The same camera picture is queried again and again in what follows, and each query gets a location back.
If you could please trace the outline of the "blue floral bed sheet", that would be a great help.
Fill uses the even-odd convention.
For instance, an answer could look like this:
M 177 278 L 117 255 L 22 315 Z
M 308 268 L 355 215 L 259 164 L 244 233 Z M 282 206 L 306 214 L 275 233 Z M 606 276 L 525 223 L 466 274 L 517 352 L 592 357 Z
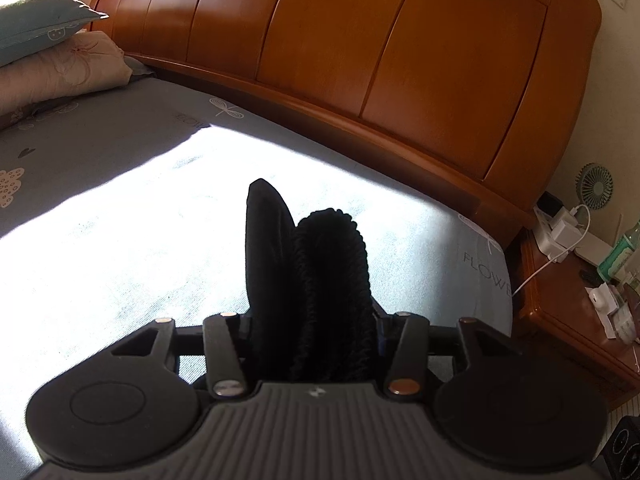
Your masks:
M 257 179 L 294 219 L 326 208 L 354 218 L 385 311 L 510 332 L 502 249 L 460 208 L 167 81 L 80 96 L 1 135 L 3 478 L 40 463 L 24 415 L 48 380 L 154 318 L 196 325 L 246 309 Z

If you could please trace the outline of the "green bottle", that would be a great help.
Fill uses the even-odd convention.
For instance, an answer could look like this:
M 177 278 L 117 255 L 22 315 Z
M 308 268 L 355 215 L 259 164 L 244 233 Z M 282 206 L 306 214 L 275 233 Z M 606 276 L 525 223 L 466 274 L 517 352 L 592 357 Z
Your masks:
M 640 221 L 626 231 L 604 260 L 598 265 L 597 271 L 605 283 L 615 278 L 620 268 L 636 251 L 639 244 Z

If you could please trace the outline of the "blue floral pillow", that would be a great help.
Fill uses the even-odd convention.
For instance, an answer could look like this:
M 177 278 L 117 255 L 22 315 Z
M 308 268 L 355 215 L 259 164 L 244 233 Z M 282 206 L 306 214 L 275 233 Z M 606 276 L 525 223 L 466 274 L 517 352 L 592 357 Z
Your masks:
M 107 18 L 82 0 L 1 0 L 1 66 L 54 47 Z

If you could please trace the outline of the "wooden headboard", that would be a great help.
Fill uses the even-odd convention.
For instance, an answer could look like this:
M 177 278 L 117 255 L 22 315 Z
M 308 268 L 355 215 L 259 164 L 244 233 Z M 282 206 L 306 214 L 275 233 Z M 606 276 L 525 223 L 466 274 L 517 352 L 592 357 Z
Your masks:
M 100 29 L 465 214 L 502 244 L 573 133 L 598 0 L 92 0 Z

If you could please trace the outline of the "wooden nightstand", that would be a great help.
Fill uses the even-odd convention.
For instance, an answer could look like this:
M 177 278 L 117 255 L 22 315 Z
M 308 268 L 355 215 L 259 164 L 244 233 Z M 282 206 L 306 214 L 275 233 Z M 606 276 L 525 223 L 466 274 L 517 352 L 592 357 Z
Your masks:
M 605 335 L 586 291 L 593 266 L 573 254 L 547 258 L 533 233 L 523 230 L 506 248 L 512 285 L 512 336 L 526 349 L 597 391 L 610 412 L 639 393 L 639 352 Z

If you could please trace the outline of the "white box on nightstand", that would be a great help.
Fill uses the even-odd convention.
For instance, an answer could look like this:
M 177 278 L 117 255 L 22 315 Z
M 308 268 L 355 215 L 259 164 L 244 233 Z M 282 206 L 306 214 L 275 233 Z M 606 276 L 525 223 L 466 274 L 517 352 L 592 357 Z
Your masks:
M 586 288 L 588 298 L 596 311 L 605 336 L 630 346 L 639 341 L 639 294 L 630 285 L 622 290 L 603 283 Z

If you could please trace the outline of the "black track pants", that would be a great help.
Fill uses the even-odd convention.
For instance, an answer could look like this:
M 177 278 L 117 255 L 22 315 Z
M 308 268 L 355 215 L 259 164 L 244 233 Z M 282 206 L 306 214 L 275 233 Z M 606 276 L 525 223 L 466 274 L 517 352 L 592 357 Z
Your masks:
M 366 244 L 350 214 L 294 221 L 266 180 L 248 188 L 245 364 L 263 382 L 370 382 L 378 364 Z

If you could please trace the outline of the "beige floral pillow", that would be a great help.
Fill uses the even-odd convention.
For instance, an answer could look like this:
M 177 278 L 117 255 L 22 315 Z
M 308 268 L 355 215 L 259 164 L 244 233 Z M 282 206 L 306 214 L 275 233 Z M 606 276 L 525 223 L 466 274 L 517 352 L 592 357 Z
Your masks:
M 78 32 L 1 69 L 1 113 L 128 84 L 132 69 L 104 32 Z

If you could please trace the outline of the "small white desk fan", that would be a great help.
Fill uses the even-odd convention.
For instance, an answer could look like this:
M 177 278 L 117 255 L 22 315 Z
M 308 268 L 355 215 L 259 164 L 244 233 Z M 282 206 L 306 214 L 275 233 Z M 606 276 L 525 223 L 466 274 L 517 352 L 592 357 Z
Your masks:
M 603 209 L 613 196 L 613 176 L 605 166 L 590 162 L 579 171 L 575 188 L 582 204 L 590 210 Z

